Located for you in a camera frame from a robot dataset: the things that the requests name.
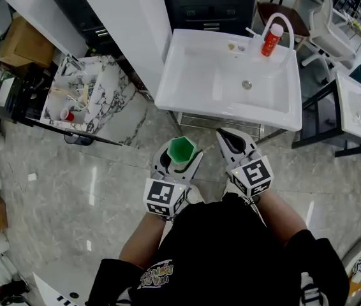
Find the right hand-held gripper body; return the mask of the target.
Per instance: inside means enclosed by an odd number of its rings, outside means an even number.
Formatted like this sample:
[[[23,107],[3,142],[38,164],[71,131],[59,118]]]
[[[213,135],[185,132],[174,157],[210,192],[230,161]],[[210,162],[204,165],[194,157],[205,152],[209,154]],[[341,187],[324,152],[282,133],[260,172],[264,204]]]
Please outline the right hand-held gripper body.
[[[269,160],[259,151],[231,154],[226,157],[226,174],[244,197],[254,197],[270,188],[274,180]]]

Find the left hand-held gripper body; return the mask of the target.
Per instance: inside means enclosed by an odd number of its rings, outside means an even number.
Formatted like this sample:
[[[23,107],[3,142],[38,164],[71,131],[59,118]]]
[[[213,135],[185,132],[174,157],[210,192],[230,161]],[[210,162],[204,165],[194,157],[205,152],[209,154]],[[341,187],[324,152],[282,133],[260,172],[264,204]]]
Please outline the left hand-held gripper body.
[[[143,203],[147,212],[173,219],[187,200],[190,181],[153,171],[145,182]]]

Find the green plastic cup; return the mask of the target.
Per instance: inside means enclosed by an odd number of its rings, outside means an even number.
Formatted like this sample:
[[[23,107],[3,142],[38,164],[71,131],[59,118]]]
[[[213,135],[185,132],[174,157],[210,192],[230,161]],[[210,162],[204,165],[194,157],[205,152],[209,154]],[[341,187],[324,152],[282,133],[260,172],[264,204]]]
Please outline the green plastic cup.
[[[177,164],[189,162],[194,156],[197,144],[186,136],[173,138],[170,140],[167,154],[170,159]]]

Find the red bottle with white cap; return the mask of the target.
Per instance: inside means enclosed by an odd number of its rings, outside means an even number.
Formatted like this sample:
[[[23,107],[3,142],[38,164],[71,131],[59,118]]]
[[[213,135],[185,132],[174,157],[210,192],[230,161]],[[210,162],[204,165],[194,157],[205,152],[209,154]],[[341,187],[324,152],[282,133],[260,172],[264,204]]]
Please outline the red bottle with white cap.
[[[264,44],[262,46],[261,53],[265,57],[270,57],[273,53],[274,49],[276,48],[281,36],[284,33],[284,29],[279,24],[272,24],[270,30],[267,33],[265,38]]]

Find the person's right forearm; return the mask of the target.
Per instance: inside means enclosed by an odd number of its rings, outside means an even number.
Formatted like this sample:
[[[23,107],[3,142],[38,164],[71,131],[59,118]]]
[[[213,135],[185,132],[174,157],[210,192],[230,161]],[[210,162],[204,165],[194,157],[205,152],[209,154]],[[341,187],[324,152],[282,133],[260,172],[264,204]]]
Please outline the person's right forearm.
[[[284,246],[298,232],[307,230],[301,216],[271,190],[260,194],[256,206],[265,225]]]

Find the person's left forearm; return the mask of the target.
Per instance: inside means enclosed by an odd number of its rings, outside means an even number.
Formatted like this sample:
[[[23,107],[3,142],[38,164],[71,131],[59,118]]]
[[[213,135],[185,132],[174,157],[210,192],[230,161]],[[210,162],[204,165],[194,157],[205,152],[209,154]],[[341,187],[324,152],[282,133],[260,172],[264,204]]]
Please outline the person's left forearm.
[[[150,267],[166,226],[166,221],[156,214],[146,213],[133,234],[124,244],[119,260],[143,270]]]

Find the person's left white shoe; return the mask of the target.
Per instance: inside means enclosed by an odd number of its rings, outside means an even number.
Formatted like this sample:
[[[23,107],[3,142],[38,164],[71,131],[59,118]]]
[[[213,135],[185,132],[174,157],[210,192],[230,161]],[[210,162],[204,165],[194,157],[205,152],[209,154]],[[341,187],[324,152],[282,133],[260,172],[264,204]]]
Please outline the person's left white shoe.
[[[205,203],[199,188],[194,185],[190,185],[186,192],[186,201],[188,204]]]

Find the white ceramic sink basin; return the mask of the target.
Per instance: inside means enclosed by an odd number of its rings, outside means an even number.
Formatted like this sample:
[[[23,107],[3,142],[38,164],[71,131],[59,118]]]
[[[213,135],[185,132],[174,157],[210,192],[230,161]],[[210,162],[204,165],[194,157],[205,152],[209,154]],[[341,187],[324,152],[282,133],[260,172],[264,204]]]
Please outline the white ceramic sink basin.
[[[164,110],[298,131],[302,99],[297,56],[294,50],[280,68],[286,48],[279,45],[265,57],[253,38],[175,29],[155,104]],[[252,83],[251,89],[242,87],[245,80]]]

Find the person's black printed shirt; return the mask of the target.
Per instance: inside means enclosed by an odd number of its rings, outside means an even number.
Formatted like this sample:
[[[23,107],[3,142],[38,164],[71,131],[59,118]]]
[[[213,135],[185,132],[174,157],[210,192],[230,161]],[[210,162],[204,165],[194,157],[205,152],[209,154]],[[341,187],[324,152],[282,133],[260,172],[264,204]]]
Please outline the person's black printed shirt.
[[[186,206],[145,270],[100,263],[87,306],[345,306],[350,290],[327,238],[284,246],[239,197]]]

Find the marble pattern sink cabinet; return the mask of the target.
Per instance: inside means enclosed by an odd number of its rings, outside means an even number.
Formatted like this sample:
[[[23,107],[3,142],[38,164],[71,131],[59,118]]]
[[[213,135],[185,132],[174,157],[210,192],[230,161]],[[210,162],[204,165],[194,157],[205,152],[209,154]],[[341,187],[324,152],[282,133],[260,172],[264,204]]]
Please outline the marble pattern sink cabinet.
[[[60,119],[63,108],[74,114],[72,122]],[[74,59],[68,55],[55,73],[40,122],[131,146],[136,144],[147,111],[147,100],[113,57]]]

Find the white plastic chair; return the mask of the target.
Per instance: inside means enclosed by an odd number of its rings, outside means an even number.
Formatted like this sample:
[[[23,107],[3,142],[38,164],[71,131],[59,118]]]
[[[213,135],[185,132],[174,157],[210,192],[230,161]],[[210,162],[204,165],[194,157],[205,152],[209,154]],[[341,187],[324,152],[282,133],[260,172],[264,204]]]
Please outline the white plastic chair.
[[[351,69],[356,52],[340,28],[346,24],[346,17],[333,8],[333,0],[323,0],[320,7],[310,10],[310,36],[304,45],[313,51],[313,55],[303,60],[301,65],[305,67],[316,59],[326,57]]]

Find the white printed bag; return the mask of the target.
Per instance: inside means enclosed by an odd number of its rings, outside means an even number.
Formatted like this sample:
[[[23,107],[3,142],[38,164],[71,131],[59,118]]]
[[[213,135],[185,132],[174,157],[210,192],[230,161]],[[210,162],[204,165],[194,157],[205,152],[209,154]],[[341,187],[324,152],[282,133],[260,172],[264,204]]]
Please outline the white printed bag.
[[[348,297],[354,297],[361,290],[361,240],[357,242],[343,259],[350,285]]]

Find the dark drawer cabinet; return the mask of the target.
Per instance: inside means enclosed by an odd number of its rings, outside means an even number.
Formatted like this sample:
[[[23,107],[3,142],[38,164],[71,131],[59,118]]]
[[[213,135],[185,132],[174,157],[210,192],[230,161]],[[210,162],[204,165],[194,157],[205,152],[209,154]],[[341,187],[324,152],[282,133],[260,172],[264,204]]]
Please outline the dark drawer cabinet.
[[[256,0],[165,0],[171,28],[245,36]]]

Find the white tall cabinet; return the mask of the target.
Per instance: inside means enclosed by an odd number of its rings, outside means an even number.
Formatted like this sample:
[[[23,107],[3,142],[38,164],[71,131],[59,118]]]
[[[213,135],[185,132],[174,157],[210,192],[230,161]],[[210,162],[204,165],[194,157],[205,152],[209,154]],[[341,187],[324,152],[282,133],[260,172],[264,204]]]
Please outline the white tall cabinet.
[[[85,41],[54,0],[6,0],[64,54]],[[172,30],[164,0],[87,0],[152,97],[158,92]]]

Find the large brown cardboard box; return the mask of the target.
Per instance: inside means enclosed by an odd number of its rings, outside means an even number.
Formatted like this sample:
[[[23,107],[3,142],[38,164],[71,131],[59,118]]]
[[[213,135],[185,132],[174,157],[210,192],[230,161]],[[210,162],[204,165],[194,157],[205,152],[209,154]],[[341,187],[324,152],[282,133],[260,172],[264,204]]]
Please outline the large brown cardboard box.
[[[35,63],[41,67],[50,66],[55,46],[19,16],[13,19],[0,48],[0,62],[20,67]]]

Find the black metal washbasin frame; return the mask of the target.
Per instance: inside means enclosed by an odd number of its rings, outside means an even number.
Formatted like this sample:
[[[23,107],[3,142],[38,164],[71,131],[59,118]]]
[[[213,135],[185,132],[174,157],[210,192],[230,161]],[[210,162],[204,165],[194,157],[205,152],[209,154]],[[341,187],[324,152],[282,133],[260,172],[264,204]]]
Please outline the black metal washbasin frame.
[[[361,144],[348,140],[341,129],[335,79],[302,103],[302,116],[302,129],[292,143],[292,149],[325,142],[341,148],[335,152],[335,157],[361,154]]]

